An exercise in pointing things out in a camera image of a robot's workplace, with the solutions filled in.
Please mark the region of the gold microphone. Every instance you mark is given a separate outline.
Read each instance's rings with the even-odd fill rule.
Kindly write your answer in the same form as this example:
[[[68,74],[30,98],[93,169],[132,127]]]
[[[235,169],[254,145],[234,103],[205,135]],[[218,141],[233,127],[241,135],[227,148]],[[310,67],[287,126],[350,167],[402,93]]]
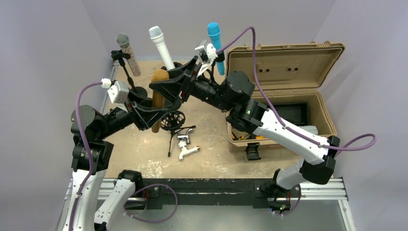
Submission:
[[[152,78],[151,78],[151,83],[159,82],[159,81],[165,81],[169,79],[169,74],[166,70],[163,69],[158,69],[153,72]],[[153,91],[153,96],[152,96],[152,106],[155,108],[163,108],[165,104],[165,99],[156,91]],[[160,130],[160,123],[161,123],[161,118],[152,126],[152,132],[153,133],[158,133]]]

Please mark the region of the black tripod shock mount stand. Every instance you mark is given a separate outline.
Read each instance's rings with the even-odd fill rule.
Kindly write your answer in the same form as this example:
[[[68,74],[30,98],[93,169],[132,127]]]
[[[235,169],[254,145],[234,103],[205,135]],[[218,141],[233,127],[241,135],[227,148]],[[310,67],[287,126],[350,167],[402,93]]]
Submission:
[[[162,118],[160,128],[162,130],[170,132],[169,149],[168,149],[168,154],[167,154],[168,157],[171,156],[171,144],[172,144],[173,136],[176,133],[184,129],[192,130],[193,128],[196,128],[195,125],[188,126],[188,127],[182,127],[184,123],[185,123],[185,114],[181,111],[170,111],[166,115],[164,115]]]

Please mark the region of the white microphone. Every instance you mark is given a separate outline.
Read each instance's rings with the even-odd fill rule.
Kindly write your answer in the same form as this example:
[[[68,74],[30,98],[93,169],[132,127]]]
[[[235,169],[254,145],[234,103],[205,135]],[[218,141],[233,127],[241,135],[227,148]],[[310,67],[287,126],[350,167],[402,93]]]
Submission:
[[[173,60],[170,56],[168,48],[165,43],[164,33],[159,26],[153,26],[149,29],[151,41],[156,45],[159,54],[167,69],[173,69]]]

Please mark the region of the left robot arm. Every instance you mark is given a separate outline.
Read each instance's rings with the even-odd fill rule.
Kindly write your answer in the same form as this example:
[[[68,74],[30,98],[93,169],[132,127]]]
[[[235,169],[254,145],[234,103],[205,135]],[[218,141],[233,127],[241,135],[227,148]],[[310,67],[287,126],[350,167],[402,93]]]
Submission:
[[[105,139],[131,124],[140,130],[149,129],[159,119],[175,112],[180,103],[164,108],[149,108],[128,102],[106,114],[89,105],[77,106],[72,113],[71,132],[74,135],[72,151],[72,200],[65,220],[65,231],[108,231],[114,219],[127,215],[128,198],[146,198],[149,186],[140,172],[123,170],[114,184],[114,190],[100,207],[98,196],[109,166],[114,145]]]

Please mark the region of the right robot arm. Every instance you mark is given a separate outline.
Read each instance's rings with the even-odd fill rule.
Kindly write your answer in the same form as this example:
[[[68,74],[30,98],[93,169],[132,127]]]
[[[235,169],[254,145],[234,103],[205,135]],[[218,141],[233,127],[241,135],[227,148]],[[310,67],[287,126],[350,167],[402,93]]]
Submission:
[[[281,118],[274,107],[253,99],[255,85],[243,71],[232,71],[217,84],[203,77],[201,65],[193,58],[166,70],[166,75],[166,79],[149,85],[166,100],[185,102],[195,97],[226,112],[233,128],[275,141],[301,156],[297,163],[275,172],[270,183],[274,195],[281,196],[304,181],[324,185],[330,180],[338,138],[308,132]]]

